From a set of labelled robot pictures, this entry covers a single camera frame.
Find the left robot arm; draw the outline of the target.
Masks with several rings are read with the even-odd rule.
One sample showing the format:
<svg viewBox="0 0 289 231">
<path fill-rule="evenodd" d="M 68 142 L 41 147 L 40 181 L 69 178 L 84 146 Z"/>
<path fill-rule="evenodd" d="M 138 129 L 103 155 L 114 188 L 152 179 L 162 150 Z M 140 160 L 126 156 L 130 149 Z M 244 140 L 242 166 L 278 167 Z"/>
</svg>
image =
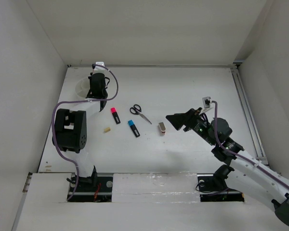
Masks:
<svg viewBox="0 0 289 231">
<path fill-rule="evenodd" d="M 90 88 L 85 96 L 87 101 L 77 104 L 71 110 L 61 108 L 56 111 L 54 121 L 56 140 L 53 140 L 53 144 L 60 150 L 60 156 L 76 167 L 76 176 L 70 182 L 92 191 L 97 187 L 98 179 L 96 168 L 84 150 L 88 140 L 87 119 L 105 108 L 110 79 L 103 73 L 91 73 L 88 79 Z"/>
</svg>

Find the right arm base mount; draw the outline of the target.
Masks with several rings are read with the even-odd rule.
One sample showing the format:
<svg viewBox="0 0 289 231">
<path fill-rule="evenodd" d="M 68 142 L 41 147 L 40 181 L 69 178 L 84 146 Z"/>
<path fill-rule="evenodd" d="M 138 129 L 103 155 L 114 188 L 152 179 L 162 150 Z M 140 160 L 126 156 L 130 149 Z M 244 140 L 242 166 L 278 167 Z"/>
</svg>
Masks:
<svg viewBox="0 0 289 231">
<path fill-rule="evenodd" d="M 245 202 L 244 195 L 229 188 L 225 180 L 234 169 L 222 165 L 214 173 L 197 174 L 195 190 L 199 192 L 201 202 Z"/>
</svg>

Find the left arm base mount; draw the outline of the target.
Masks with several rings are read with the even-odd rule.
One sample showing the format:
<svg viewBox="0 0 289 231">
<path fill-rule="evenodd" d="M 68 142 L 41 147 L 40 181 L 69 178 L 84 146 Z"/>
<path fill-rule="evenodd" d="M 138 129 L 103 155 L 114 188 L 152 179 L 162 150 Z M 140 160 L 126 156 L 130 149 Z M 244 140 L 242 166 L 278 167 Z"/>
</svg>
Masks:
<svg viewBox="0 0 289 231">
<path fill-rule="evenodd" d="M 93 176 L 92 183 L 85 183 L 79 179 L 75 193 L 68 202 L 108 203 L 112 201 L 112 174 L 98 174 Z"/>
</svg>

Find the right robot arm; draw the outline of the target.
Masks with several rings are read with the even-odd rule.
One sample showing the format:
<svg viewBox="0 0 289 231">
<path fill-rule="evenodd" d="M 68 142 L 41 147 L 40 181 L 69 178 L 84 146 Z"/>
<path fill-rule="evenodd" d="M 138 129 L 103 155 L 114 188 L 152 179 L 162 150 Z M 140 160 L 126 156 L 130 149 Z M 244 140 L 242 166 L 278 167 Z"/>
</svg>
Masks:
<svg viewBox="0 0 289 231">
<path fill-rule="evenodd" d="M 213 174 L 217 189 L 240 191 L 270 208 L 276 217 L 289 227 L 289 179 L 276 173 L 251 156 L 240 144 L 230 138 L 232 129 L 223 118 L 208 122 L 202 109 L 167 115 L 176 130 L 194 131 L 213 146 L 213 155 L 223 165 Z"/>
</svg>

